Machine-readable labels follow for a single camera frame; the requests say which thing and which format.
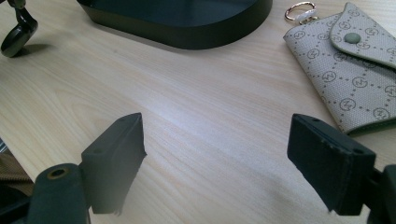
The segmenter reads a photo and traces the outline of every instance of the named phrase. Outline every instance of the key ring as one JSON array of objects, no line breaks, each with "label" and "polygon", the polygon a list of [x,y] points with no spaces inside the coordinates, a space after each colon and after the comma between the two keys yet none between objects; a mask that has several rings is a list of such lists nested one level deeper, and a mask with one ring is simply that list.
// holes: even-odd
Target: key ring
[{"label": "key ring", "polygon": [[[299,7],[303,6],[311,6],[312,9],[307,10],[306,12],[296,16],[295,18],[289,16],[289,14],[294,11],[295,9],[298,9]],[[288,21],[297,21],[300,24],[306,24],[309,21],[317,20],[318,17],[316,16],[317,14],[317,6],[312,3],[312,2],[301,2],[297,3],[296,5],[288,8],[285,12],[285,19]]]}]

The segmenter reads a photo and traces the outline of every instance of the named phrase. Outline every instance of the wooden table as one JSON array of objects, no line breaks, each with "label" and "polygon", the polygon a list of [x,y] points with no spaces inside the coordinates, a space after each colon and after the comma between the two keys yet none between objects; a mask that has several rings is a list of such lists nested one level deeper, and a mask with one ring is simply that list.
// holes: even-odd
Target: wooden table
[{"label": "wooden table", "polygon": [[[173,49],[102,27],[76,1],[27,1],[39,28],[19,58],[0,57],[0,136],[30,177],[80,153],[113,121],[141,112],[145,158],[123,214],[92,223],[365,223],[328,213],[288,160],[293,113],[332,117],[284,40],[274,0],[251,35],[206,50]],[[344,1],[316,2],[321,17]],[[393,1],[356,3],[396,35]],[[0,36],[15,25],[0,7]],[[396,162],[396,129],[355,139]]]}]

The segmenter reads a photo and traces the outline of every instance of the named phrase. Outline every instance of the key pouch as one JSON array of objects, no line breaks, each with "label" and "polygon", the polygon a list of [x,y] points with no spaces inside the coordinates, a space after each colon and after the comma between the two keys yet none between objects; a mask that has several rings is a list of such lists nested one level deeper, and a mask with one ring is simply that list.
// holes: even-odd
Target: key pouch
[{"label": "key pouch", "polygon": [[355,5],[284,39],[342,132],[396,121],[396,38]]}]

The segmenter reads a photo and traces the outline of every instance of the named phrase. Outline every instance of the black plastic arm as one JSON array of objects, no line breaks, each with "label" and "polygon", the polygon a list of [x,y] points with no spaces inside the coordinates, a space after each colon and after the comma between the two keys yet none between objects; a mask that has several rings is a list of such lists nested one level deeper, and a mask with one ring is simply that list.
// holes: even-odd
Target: black plastic arm
[{"label": "black plastic arm", "polygon": [[120,118],[84,150],[80,165],[43,171],[30,199],[0,209],[0,223],[27,216],[28,224],[87,224],[90,207],[94,213],[119,213],[146,155],[141,114]]},{"label": "black plastic arm", "polygon": [[293,115],[288,157],[330,211],[358,216],[365,203],[368,223],[396,224],[396,166],[381,174],[369,148],[319,119]]}]

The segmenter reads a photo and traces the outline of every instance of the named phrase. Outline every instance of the beige monogram key case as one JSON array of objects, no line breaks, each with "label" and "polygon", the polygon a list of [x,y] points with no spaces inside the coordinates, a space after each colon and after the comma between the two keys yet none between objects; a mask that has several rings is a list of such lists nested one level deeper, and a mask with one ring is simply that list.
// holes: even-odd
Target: beige monogram key case
[{"label": "beige monogram key case", "polygon": [[342,132],[396,121],[396,38],[355,5],[284,39]]}]

